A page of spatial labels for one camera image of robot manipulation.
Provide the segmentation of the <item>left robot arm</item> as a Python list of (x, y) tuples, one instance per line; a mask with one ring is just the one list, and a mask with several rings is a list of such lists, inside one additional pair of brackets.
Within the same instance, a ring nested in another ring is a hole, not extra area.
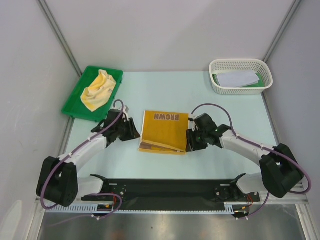
[(36, 195), (42, 201), (55, 206), (70, 206), (75, 199), (93, 195), (105, 200), (110, 195), (106, 178), (91, 174), (79, 177), (79, 171), (98, 153), (116, 140), (122, 142), (140, 138), (133, 118), (128, 116), (128, 107), (111, 109), (107, 118), (94, 127), (88, 138), (70, 153), (59, 157), (47, 157), (42, 164)]

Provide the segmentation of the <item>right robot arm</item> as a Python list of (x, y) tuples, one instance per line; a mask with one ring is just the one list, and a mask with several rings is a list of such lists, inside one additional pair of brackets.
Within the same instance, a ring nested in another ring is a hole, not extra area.
[(242, 201), (249, 193), (262, 191), (283, 198), (305, 176), (290, 148), (284, 144), (273, 147), (244, 140), (230, 126), (216, 125), (206, 113), (188, 120), (187, 152), (216, 146), (237, 153), (260, 168), (259, 173), (243, 173), (232, 181), (234, 185), (230, 188), (230, 195), (236, 201)]

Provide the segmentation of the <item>white towel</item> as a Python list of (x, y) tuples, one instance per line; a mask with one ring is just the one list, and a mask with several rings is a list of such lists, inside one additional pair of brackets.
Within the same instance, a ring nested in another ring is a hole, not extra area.
[(252, 70), (240, 70), (217, 74), (216, 80), (224, 88), (242, 88), (258, 83), (260, 78)]

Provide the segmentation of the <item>pale yellow chick towel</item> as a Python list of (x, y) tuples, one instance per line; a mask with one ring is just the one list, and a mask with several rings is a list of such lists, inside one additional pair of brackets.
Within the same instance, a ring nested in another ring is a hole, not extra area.
[(106, 70), (99, 69), (98, 76), (90, 86), (83, 90), (80, 96), (81, 102), (91, 112), (107, 104), (114, 89), (116, 81)]

